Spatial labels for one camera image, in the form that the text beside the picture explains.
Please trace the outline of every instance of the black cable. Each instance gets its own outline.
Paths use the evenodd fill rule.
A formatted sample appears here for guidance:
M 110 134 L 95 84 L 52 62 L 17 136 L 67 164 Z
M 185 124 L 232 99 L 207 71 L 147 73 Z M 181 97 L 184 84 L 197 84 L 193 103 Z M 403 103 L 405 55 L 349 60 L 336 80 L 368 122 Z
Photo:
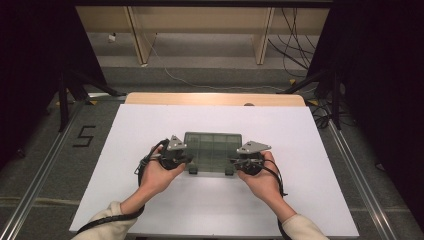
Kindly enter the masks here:
M 267 168 L 267 167 L 265 167 L 265 166 L 263 166 L 263 165 L 260 165 L 260 164 L 257 164 L 257 163 L 252 163 L 252 165 L 254 165 L 254 166 L 258 166 L 258 167 L 260 167 L 260 168 L 262 168 L 262 169 L 264 169 L 264 170 L 268 171 L 269 173 L 271 173 L 271 174 L 272 174 L 272 175 L 276 178 L 276 180 L 277 180 L 277 182 L 278 182 L 278 185 L 279 185 L 279 191 L 280 191 L 281 197 L 284 197 L 284 196 L 285 196 L 285 195 L 287 195 L 287 194 L 285 194 L 285 193 L 284 193 L 284 189 L 283 189 L 283 179 L 281 178 L 281 172 L 280 172 L 280 170 L 278 169 L 277 164 L 275 164 L 275 162 L 274 162 L 274 161 L 271 161 L 271 160 L 269 160 L 269 159 L 265 159 L 264 161 L 265 161 L 265 162 L 272 162 L 272 163 L 274 164 L 274 166 L 277 168 L 278 175 L 277 175 L 274 171 L 272 171 L 271 169 L 269 169 L 269 168 Z M 289 237 L 289 235 L 287 235 L 287 233 L 284 231 L 284 229 L 283 229 L 283 225 L 282 225 L 282 223 L 281 223 L 280 219 L 278 219 L 278 218 L 277 218 L 277 225 L 278 225 L 278 229 L 280 230 L 280 233 L 281 233 L 281 235 L 283 236 L 283 238 L 284 238 L 285 240 L 292 240 L 292 239 Z
M 311 44 L 311 46 L 312 46 L 314 49 L 316 49 L 315 45 L 314 45 L 314 44 L 312 44 L 311 40 L 309 40 L 308 35 L 305 35 L 305 37 L 306 37 L 306 39 L 308 40 L 309 44 Z
M 297 8 L 293 9 L 293 16 L 294 16 L 294 18 L 293 18 L 293 38 L 296 40 L 297 46 L 299 47 L 300 56 L 302 56 L 302 59 L 303 59 L 304 62 L 305 62 L 305 59 L 306 59 L 306 61 L 308 62 L 308 66 L 309 66 L 311 64 L 311 62 L 306 57 L 306 54 L 303 51 L 303 48 L 300 46 L 299 37 L 298 37 L 298 34 L 297 34 L 297 24 L 296 24 Z
M 147 154 L 147 156 L 145 156 L 141 161 L 139 166 L 137 167 L 137 169 L 134 171 L 134 174 L 138 175 L 138 185 L 140 186 L 141 183 L 141 178 L 143 176 L 143 171 L 144 171 L 144 167 L 150 162 L 150 158 L 152 157 L 153 153 L 156 151 L 156 149 L 158 149 L 158 147 L 162 144 L 166 144 L 169 142 L 169 139 L 165 139 L 162 140 L 160 142 L 158 142 L 158 144 L 156 144 L 156 146 L 154 146 L 149 154 Z M 104 218 L 100 218 L 98 220 L 89 222 L 87 224 L 85 224 L 84 226 L 82 226 L 77 234 L 84 232 L 90 228 L 105 224 L 105 223 L 110 223 L 110 222 L 116 222 L 116 221 L 127 221 L 127 220 L 131 220 L 134 218 L 138 218 L 144 211 L 144 206 L 141 207 L 137 212 L 132 213 L 132 214 L 122 214 L 122 215 L 114 215 L 114 216 L 109 216 L 109 217 L 104 217 Z
M 299 66 L 303 67 L 305 70 L 308 70 L 308 67 L 297 61 L 294 57 L 288 55 L 287 53 L 283 52 L 281 49 L 279 49 L 277 46 L 275 46 L 270 39 L 268 39 L 268 42 L 277 50 L 277 52 L 283 54 L 284 56 L 288 57 L 293 62 L 297 63 Z
M 115 215 L 115 216 L 109 216 L 109 217 L 104 217 L 104 218 L 100 218 L 97 220 L 94 220 L 92 222 L 89 222 L 87 224 L 85 224 L 84 226 L 82 226 L 76 235 L 99 225 L 105 224 L 105 223 L 110 223 L 110 222 L 117 222 L 117 221 L 128 221 L 131 219 L 135 219 L 138 218 L 144 211 L 144 206 L 141 207 L 137 212 L 135 213 L 131 213 L 131 214 L 122 214 L 122 215 Z
M 282 44 L 286 45 L 288 48 L 291 48 L 291 49 L 294 49 L 294 50 L 300 50 L 299 48 L 296 48 L 296 47 L 293 47 L 293 46 L 288 45 L 286 42 L 284 42 L 284 40 L 283 40 L 283 39 L 281 39 L 280 35 L 277 35 L 277 37 L 278 37 L 278 39 L 280 40 L 280 42 L 281 42 Z M 309 51 L 306 51 L 306 50 L 303 50 L 303 52 L 305 52 L 305 53 L 309 53 L 309 54 L 314 54 L 313 52 L 309 52 Z
M 289 30 L 290 30 L 290 37 L 289 37 L 289 40 L 288 40 L 288 45 L 290 45 L 291 37 L 293 37 L 295 39 L 296 43 L 297 43 L 297 46 L 299 47 L 298 49 L 299 49 L 300 55 L 302 57 L 302 60 L 305 63 L 305 65 L 307 65 L 306 62 L 305 62 L 305 58 L 306 58 L 306 61 L 308 61 L 308 62 L 309 62 L 309 59 L 304 54 L 303 49 L 300 46 L 298 36 L 297 36 L 297 27 L 296 27 L 297 8 L 293 8 L 293 27 L 290 26 L 289 20 L 287 19 L 287 16 L 284 13 L 283 8 L 281 9 L 281 12 L 283 13 L 283 17 L 284 17 L 284 19 L 285 19 L 285 21 L 287 23 L 287 26 L 289 27 Z
M 318 106 L 316 107 L 316 109 L 314 109 L 312 111 L 312 117 L 314 118 L 315 124 L 317 125 L 318 129 L 324 129 L 326 127 L 329 126 L 330 123 L 330 119 L 331 119 L 331 114 L 328 112 L 328 110 L 325 108 L 326 105 L 324 106 Z M 324 110 L 325 111 L 325 115 L 317 115 L 315 114 L 316 111 L 318 110 Z

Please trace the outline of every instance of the cable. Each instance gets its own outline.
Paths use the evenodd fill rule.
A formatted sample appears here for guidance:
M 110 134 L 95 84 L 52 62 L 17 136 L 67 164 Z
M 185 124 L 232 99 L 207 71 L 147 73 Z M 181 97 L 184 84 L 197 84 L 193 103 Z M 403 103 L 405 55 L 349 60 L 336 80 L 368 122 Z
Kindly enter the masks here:
M 278 47 L 276 47 L 270 39 L 268 39 L 268 42 L 275 48 L 275 50 L 277 50 L 277 52 L 283 54 L 284 56 L 288 57 L 290 60 L 292 60 L 293 62 L 297 63 L 299 66 L 303 67 L 305 70 L 308 70 L 308 67 L 303 65 L 302 63 L 300 63 L 299 61 L 297 61 L 294 57 L 288 55 L 287 53 L 283 52 L 282 50 L 280 50 Z
M 283 39 L 281 39 L 280 35 L 277 35 L 277 37 L 278 37 L 278 39 L 280 40 L 280 42 L 281 42 L 282 44 L 286 45 L 288 48 L 291 48 L 291 49 L 294 49 L 294 50 L 300 50 L 299 48 L 292 47 L 292 46 L 288 45 L 286 42 L 284 42 L 284 41 L 283 41 Z M 305 52 L 305 53 L 309 53 L 309 54 L 314 54 L 313 52 L 309 52 L 309 51 L 306 51 L 306 50 L 303 50 L 303 52 Z
M 325 108 L 325 106 L 326 105 L 318 106 L 318 107 L 316 107 L 315 110 L 312 111 L 312 117 L 314 118 L 315 124 L 317 125 L 318 129 L 324 129 L 324 128 L 328 127 L 329 123 L 330 123 L 331 114 L 328 112 L 328 110 Z M 318 110 L 324 110 L 325 115 L 322 116 L 322 115 L 315 114 L 315 112 L 318 111 Z
M 117 221 L 128 221 L 131 219 L 135 219 L 138 218 L 144 211 L 144 206 L 141 207 L 137 212 L 135 213 L 131 213 L 131 214 L 122 214 L 122 215 L 113 215 L 113 216 L 109 216 L 109 217 L 104 217 L 104 218 L 100 218 L 98 220 L 94 220 L 92 222 L 89 222 L 87 224 L 85 224 L 84 226 L 82 226 L 78 232 L 77 235 L 87 231 L 88 229 L 91 229 L 93 227 L 105 224 L 105 223 L 110 223 L 110 222 L 117 222 Z
M 305 35 L 305 37 L 306 37 L 306 39 L 308 40 L 309 44 L 311 44 L 311 46 L 312 46 L 314 49 L 316 49 L 315 45 L 314 45 L 314 44 L 312 44 L 311 40 L 309 40 L 308 35 Z
M 290 27 L 290 23 L 289 23 L 289 21 L 286 17 L 286 14 L 284 13 L 283 8 L 281 9 L 281 12 L 283 13 L 284 19 L 286 20 L 287 26 L 289 27 L 289 30 L 290 30 L 290 38 L 289 38 L 289 41 L 288 41 L 288 45 L 290 44 L 291 37 L 293 37 L 294 40 L 297 43 L 299 53 L 302 56 L 302 60 L 304 61 L 305 65 L 307 65 L 306 62 L 305 62 L 305 59 L 310 64 L 309 59 L 306 57 L 304 50 L 300 46 L 299 39 L 298 39 L 298 36 L 297 36 L 297 25 L 296 25 L 297 8 L 293 8 L 293 26 L 292 27 Z
M 156 57 L 158 57 L 159 61 L 162 63 L 163 68 L 165 69 L 166 74 L 168 74 L 169 77 L 171 77 L 174 80 L 183 82 L 189 86 L 192 87 L 198 87 L 198 88 L 208 88 L 208 89 L 213 89 L 213 90 L 231 90 L 231 89 L 241 89 L 241 90 L 255 90 L 255 89 L 263 89 L 263 88 L 271 88 L 271 89 L 275 89 L 278 91 L 284 91 L 281 88 L 276 88 L 273 86 L 260 86 L 260 87 L 212 87 L 212 86 L 207 86 L 207 85 L 197 85 L 197 84 L 193 84 L 193 83 L 189 83 L 187 80 L 184 80 L 182 78 L 178 78 L 178 77 L 174 77 L 172 74 L 169 73 L 168 69 L 165 66 L 165 63 L 162 61 L 161 57 L 158 55 L 158 53 L 156 52 L 156 49 L 152 46 L 152 44 L 150 43 L 149 39 L 147 38 L 146 34 L 143 33 L 144 38 L 146 39 L 147 43 L 149 44 L 149 46 L 151 47 L 152 51 L 155 53 Z
M 280 172 L 280 169 L 278 169 L 277 164 L 275 164 L 275 162 L 274 162 L 274 161 L 271 161 L 271 160 L 269 160 L 269 159 L 264 159 L 264 161 L 265 161 L 265 162 L 271 162 L 271 163 L 273 163 L 273 164 L 274 164 L 274 166 L 277 168 L 277 172 L 278 172 L 278 174 L 276 174 L 274 171 L 272 171 L 271 169 L 269 169 L 269 168 L 267 168 L 267 167 L 265 167 L 265 166 L 263 166 L 263 165 L 260 165 L 260 164 L 257 164 L 257 163 L 252 163 L 252 165 L 254 165 L 254 166 L 258 166 L 258 167 L 260 167 L 260 168 L 262 168 L 262 169 L 264 169 L 264 170 L 268 171 L 269 173 L 271 173 L 271 174 L 272 174 L 272 175 L 276 178 L 276 180 L 277 180 L 277 182 L 278 182 L 278 186 L 279 186 L 279 191 L 280 191 L 281 197 L 286 196 L 287 194 L 286 194 L 286 193 L 284 193 L 283 179 L 282 179 L 282 177 L 281 177 L 281 172 Z M 284 229 L 283 229 L 283 227 L 282 227 L 282 223 L 280 222 L 280 220 L 279 220 L 278 218 L 277 218 L 277 226 L 278 226 L 278 229 L 280 230 L 281 235 L 283 236 L 283 239 L 285 239 L 285 240 L 292 240 L 292 239 L 289 237 L 289 235 L 287 235 L 286 231 L 284 231 Z
M 150 159 L 152 158 L 153 153 L 158 149 L 160 145 L 167 145 L 169 143 L 169 139 L 164 139 L 160 142 L 158 142 L 147 154 L 143 159 L 140 160 L 140 164 L 138 165 L 137 169 L 135 169 L 134 174 L 138 176 L 138 186 L 141 184 L 141 179 L 143 178 L 143 172 L 146 165 L 150 162 Z

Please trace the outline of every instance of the gray translucent device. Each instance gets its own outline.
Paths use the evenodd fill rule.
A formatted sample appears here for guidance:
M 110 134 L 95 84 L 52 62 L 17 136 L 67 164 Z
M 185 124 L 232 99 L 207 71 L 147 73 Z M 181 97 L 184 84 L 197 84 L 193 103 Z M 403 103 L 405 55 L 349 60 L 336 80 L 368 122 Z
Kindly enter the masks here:
M 242 146 L 240 134 L 186 132 L 184 143 L 185 153 L 194 157 L 186 166 L 190 174 L 218 172 L 231 176 L 236 171 L 229 159 L 238 157 L 237 149 Z

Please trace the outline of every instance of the hand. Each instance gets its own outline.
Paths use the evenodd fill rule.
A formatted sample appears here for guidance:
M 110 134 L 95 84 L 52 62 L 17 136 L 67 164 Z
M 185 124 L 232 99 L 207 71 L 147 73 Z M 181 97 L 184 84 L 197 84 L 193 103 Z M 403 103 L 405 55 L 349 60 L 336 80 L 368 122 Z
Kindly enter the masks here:
M 121 203 L 122 214 L 130 214 L 138 211 L 146 202 L 156 194 L 163 192 L 176 176 L 184 171 L 185 164 L 177 168 L 166 170 L 157 160 L 150 160 L 146 165 L 137 191 Z
M 275 162 L 271 152 L 264 151 L 261 154 L 264 159 Z M 273 163 L 265 161 L 264 165 L 278 174 L 277 168 Z M 237 174 L 240 179 L 246 182 L 252 193 L 262 201 L 267 203 L 270 198 L 281 196 L 277 179 L 270 172 L 262 169 L 258 174 L 252 176 L 239 170 Z
M 160 152 L 162 146 L 155 150 L 153 154 Z M 140 188 L 151 193 L 153 196 L 163 192 L 176 176 L 184 171 L 185 163 L 177 168 L 166 170 L 160 165 L 158 160 L 150 160 L 146 165 L 141 179 Z
M 271 152 L 265 151 L 261 152 L 261 154 L 264 159 L 275 163 Z M 265 161 L 264 165 L 278 174 L 277 167 L 272 162 Z M 252 176 L 239 170 L 237 174 L 240 179 L 246 182 L 252 193 L 271 208 L 281 222 L 286 221 L 296 214 L 296 211 L 284 201 L 280 194 L 277 179 L 270 172 L 262 169 L 258 174 Z

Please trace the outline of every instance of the wooden edge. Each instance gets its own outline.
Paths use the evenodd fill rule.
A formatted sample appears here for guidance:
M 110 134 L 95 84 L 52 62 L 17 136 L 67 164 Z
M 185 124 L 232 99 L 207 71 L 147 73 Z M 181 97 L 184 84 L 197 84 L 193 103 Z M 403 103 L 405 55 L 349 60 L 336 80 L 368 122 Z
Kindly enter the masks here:
M 305 101 L 292 94 L 134 92 L 127 96 L 125 104 L 304 107 Z

